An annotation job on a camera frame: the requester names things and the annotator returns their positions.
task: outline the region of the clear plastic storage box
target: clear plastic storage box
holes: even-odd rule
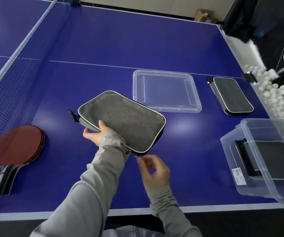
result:
[[[243,119],[221,143],[240,194],[284,203],[284,120]]]
[[[160,112],[201,111],[193,77],[185,73],[136,70],[133,100]]]

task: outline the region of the ping pong paddle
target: ping pong paddle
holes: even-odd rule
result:
[[[14,165],[24,165],[35,158],[41,148],[42,132],[33,125],[16,127],[0,138],[0,196]]]
[[[44,145],[45,145],[45,133],[42,131],[42,140],[41,140],[41,143],[40,143],[39,150],[37,151],[35,156],[33,158],[31,158],[27,163],[22,164],[22,165],[20,165],[20,164],[19,165],[13,165],[13,168],[11,170],[11,173],[9,175],[7,183],[5,184],[5,188],[3,190],[2,195],[9,195],[10,194],[12,187],[13,187],[13,184],[14,184],[15,177],[17,176],[17,173],[19,172],[19,170],[22,167],[24,167],[24,166],[32,163],[33,161],[35,161],[41,155],[43,148],[44,148]]]

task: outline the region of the person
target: person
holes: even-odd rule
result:
[[[169,186],[169,168],[156,155],[137,158],[142,181],[150,199],[153,215],[163,222],[164,233],[154,232],[135,226],[124,226],[104,231],[111,200],[116,193],[118,178],[124,169],[130,150],[124,139],[99,121],[100,133],[90,133],[85,128],[83,136],[97,146],[91,164],[87,165],[80,181],[75,183],[66,199],[41,223],[32,237],[118,237],[118,236],[202,236],[192,226],[172,196]]]

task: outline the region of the hand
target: hand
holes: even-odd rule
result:
[[[102,120],[98,121],[98,125],[99,125],[99,128],[101,129],[101,132],[99,132],[99,133],[90,133],[88,128],[85,128],[85,130],[83,132],[83,136],[86,139],[89,139],[92,142],[94,142],[97,146],[99,146],[100,139],[105,134],[107,134],[110,131],[113,131],[111,128],[106,127],[105,123]]]
[[[155,189],[169,184],[169,168],[157,155],[145,155],[137,158],[142,175],[142,181],[146,190]],[[154,174],[149,171],[155,168]]]

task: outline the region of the white label sticker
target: white label sticker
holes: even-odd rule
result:
[[[232,169],[232,173],[236,182],[236,185],[245,185],[246,181],[244,179],[241,168]]]

